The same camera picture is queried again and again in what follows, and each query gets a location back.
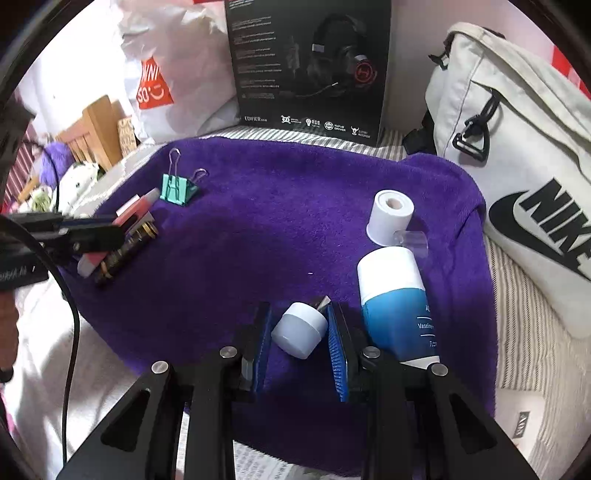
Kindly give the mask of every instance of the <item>black cable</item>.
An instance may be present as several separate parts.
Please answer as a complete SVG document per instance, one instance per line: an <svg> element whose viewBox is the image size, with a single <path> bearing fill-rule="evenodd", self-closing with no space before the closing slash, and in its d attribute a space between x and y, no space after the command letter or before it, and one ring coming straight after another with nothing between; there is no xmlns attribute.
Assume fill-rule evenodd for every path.
<svg viewBox="0 0 591 480"><path fill-rule="evenodd" d="M57 284L60 286L64 298L68 302L72 310L72 316L74 317L74 336L72 338L72 354L70 355L70 365L68 366L68 373L66 377L66 387L64 390L64 402L61 411L61 448L64 466L68 460L67 458L67 418L68 418L68 403L70 401L70 390L72 388L72 378L74 377L74 367L76 366L76 357L78 356L78 344L80 342L80 315L76 308L76 302L72 296L72 292L68 288L64 277L61 276L60 271L57 268L55 262L51 259L48 253L44 250L37 240L27 230L19 225L18 223L10 220L10 218L0 215L0 232L5 233L16 240L22 242L27 248L29 248L39 260L43 263L46 269L49 270L53 278L56 279Z"/></svg>
<svg viewBox="0 0 591 480"><path fill-rule="evenodd" d="M339 84L339 82L333 83L332 85L327 85L326 87L318 90L317 92L311 93L309 95L296 95L295 98L311 98L315 97L316 95L320 95L322 92L325 92L329 88L334 88Z"/></svg>
<svg viewBox="0 0 591 480"><path fill-rule="evenodd" d="M51 163L51 168L53 170L53 174L56 176L56 204L53 206L53 213L58 213L59 212L59 207L60 207L60 179L57 176L57 168L56 168L56 163L53 161L53 158L51 157L50 153L46 150L45 146L41 145L39 142L36 142L34 140L23 140L22 141L23 145L28 145L29 147L37 147L40 148L42 150L42 152L47 155L47 158L49 159L49 162Z"/></svg>

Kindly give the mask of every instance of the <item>purple plush toy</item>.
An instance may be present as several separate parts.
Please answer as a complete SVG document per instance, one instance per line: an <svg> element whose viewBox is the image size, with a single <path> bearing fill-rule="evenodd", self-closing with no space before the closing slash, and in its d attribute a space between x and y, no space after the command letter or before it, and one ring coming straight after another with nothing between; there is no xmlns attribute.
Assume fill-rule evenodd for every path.
<svg viewBox="0 0 591 480"><path fill-rule="evenodd" d="M39 181L43 185L47 185L52 189L57 187L57 182L66 174L68 168L70 168L75 162L74 155L70 151L70 148L63 143L53 142L45 147L45 151L42 153L41 158L41 174L39 175ZM57 176L51 166L50 157L53 163L56 165Z"/></svg>

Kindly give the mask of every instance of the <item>blue lotion bottle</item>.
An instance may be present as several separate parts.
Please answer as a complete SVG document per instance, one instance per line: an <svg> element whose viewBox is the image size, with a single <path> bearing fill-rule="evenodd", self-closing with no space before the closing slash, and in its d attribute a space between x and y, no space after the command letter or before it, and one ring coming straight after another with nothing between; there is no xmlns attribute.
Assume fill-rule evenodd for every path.
<svg viewBox="0 0 591 480"><path fill-rule="evenodd" d="M425 286L413 253L404 247L381 248L362 258L357 273L363 319L374 344L413 367L439 363Z"/></svg>

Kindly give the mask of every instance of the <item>person's hand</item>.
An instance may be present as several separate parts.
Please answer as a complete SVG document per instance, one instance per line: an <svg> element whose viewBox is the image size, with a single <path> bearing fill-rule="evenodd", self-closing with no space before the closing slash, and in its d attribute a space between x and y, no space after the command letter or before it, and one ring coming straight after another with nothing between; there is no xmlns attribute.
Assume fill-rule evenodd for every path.
<svg viewBox="0 0 591 480"><path fill-rule="evenodd" d="M17 360L18 310L14 293L0 293L0 370L10 370Z"/></svg>

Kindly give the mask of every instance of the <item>teal binder clip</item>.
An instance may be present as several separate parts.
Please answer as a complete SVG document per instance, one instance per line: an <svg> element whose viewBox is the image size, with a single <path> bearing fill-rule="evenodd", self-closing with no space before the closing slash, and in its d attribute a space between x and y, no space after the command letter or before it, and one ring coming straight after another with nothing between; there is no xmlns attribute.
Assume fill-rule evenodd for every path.
<svg viewBox="0 0 591 480"><path fill-rule="evenodd" d="M177 157L174 161L174 175L171 175L173 170L173 153L176 153ZM184 177L179 177L178 161L181 158L181 152L178 148L173 148L168 154L168 158L170 159L170 166L168 167L168 173L165 173L162 176L162 195L160 198L184 207L199 191L199 187L196 183L203 177L209 175L209 173L204 168L199 168L195 170L195 173L193 173L190 180Z"/></svg>

